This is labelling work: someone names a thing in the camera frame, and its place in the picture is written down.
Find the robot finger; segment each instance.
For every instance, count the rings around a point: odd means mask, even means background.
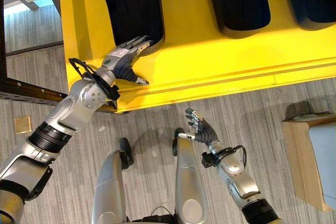
[[[131,39],[131,40],[129,40],[129,41],[126,41],[126,42],[120,44],[120,45],[117,46],[117,47],[119,47],[119,48],[130,49],[132,46],[131,46],[131,47],[129,47],[129,46],[132,45],[135,41],[139,40],[139,38],[141,38],[141,36],[137,36],[137,37],[135,37],[135,38],[133,38],[133,39]]]
[[[193,122],[188,122],[188,124],[198,131],[198,125]]]

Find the floor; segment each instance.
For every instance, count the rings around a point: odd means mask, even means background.
[[[12,78],[66,92],[62,47],[7,59]],[[185,108],[200,111],[226,146],[247,148],[247,170],[286,223],[336,223],[336,212],[322,213],[294,195],[281,121],[312,112],[336,112],[336,79],[160,106],[128,114],[96,112],[71,139],[53,164],[43,193],[27,202],[22,224],[90,223],[93,189],[100,166],[118,139],[133,146],[134,165],[123,172],[127,214],[131,220],[158,205],[174,211],[176,160],[171,153],[174,130],[188,128]],[[0,100],[0,162],[29,134],[14,133],[14,118],[30,115],[37,127],[51,106]],[[199,156],[206,146],[194,143]],[[209,202],[207,223],[246,223],[214,168],[201,168]],[[161,209],[157,214],[164,214]]]

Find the black cable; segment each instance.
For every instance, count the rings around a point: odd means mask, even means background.
[[[227,155],[235,153],[238,149],[243,149],[243,164],[244,164],[244,168],[246,168],[247,152],[246,152],[245,147],[243,147],[242,145],[237,145],[234,148],[227,148],[227,152],[221,153],[221,155],[223,155],[223,156],[219,159],[218,164],[223,160],[224,157],[226,157]]]
[[[245,147],[243,147],[242,145],[237,145],[236,147],[234,147],[235,150],[238,149],[243,149],[243,164],[244,164],[244,168],[246,168],[246,163],[247,163],[247,152]]]

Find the robotic hand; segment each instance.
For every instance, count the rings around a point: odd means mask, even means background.
[[[147,36],[123,43],[106,56],[96,71],[78,59],[69,60],[82,79],[73,84],[69,95],[0,167],[1,224],[20,222],[25,201],[42,192],[53,171],[49,165],[59,156],[61,149],[85,126],[106,98],[118,99],[118,87],[111,87],[115,79],[149,84],[133,72],[132,61],[150,44]],[[86,72],[82,74],[76,64]]]
[[[218,140],[214,129],[202,115],[192,109],[186,109],[188,122],[197,133],[179,133],[181,138],[192,139],[204,143],[210,153],[202,154],[202,164],[205,168],[217,167],[217,171],[227,185],[230,195],[238,208],[243,212],[249,224],[283,223],[278,218],[272,206],[262,196],[256,182],[247,174],[246,150],[238,145],[225,148]],[[244,151],[243,161],[235,154],[238,149]]]

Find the yellow table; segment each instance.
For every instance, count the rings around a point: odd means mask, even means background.
[[[244,39],[225,38],[211,0],[162,0],[165,36],[134,71],[150,85],[117,81],[118,112],[336,76],[336,25],[305,31],[289,0],[269,0],[271,23]],[[61,0],[66,58],[99,67],[114,47],[105,0]],[[78,74],[67,60],[68,84]]]

